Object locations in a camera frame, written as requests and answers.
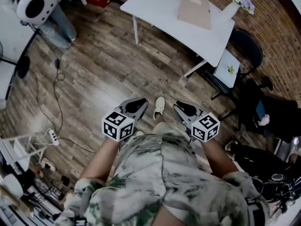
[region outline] white robot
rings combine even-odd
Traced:
[[[57,0],[20,0],[16,14],[26,23],[41,25],[47,20],[56,5]]]
[[[131,136],[148,104],[149,102],[145,98],[133,98],[122,102],[103,117],[103,134],[115,141],[121,141]]]
[[[201,107],[192,102],[177,101],[174,111],[180,120],[186,124],[186,133],[202,142],[207,142],[217,136],[220,121],[213,113],[204,113]]]

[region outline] wooden floor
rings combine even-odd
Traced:
[[[205,111],[224,115],[234,108],[226,97],[211,101],[216,91],[199,75],[193,74],[186,87],[178,80],[197,63],[188,48],[150,24],[139,22],[139,45],[135,45],[132,18],[111,3],[105,9],[69,4],[65,12],[74,24],[78,38],[72,46],[55,48],[65,80],[58,82],[56,93],[63,110],[59,137],[73,140],[88,150],[96,151],[104,140],[101,118],[122,101],[145,97],[149,108],[138,128],[148,133],[154,121],[152,113],[157,97],[166,98],[164,117],[172,127],[184,131],[176,121],[172,106],[177,100],[197,102]],[[36,76],[41,108],[60,127],[61,116],[53,93],[56,76],[55,56],[41,38],[31,45],[28,55],[31,67],[22,80],[16,78],[7,110],[2,113],[3,136],[28,132],[44,134],[52,127],[37,102]],[[271,149],[267,140],[249,132],[236,134],[236,116],[223,121],[217,140],[224,145],[232,138],[263,149]],[[60,140],[50,146],[45,156],[58,171],[74,182],[92,153],[71,142]]]

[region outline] vase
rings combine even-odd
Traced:
[[[240,8],[240,5],[236,2],[231,2],[227,7],[221,12],[221,17],[224,21],[230,20]]]

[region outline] white box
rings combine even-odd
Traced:
[[[102,118],[102,133],[118,142],[133,134],[134,124],[134,119],[110,111]]]
[[[202,142],[207,142],[218,134],[220,124],[212,113],[201,115],[191,124],[191,135]]]

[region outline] plant picture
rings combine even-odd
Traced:
[[[231,74],[231,75],[234,75],[234,74],[235,74],[235,69],[233,68],[233,66],[228,66],[228,72],[229,72],[229,74]]]

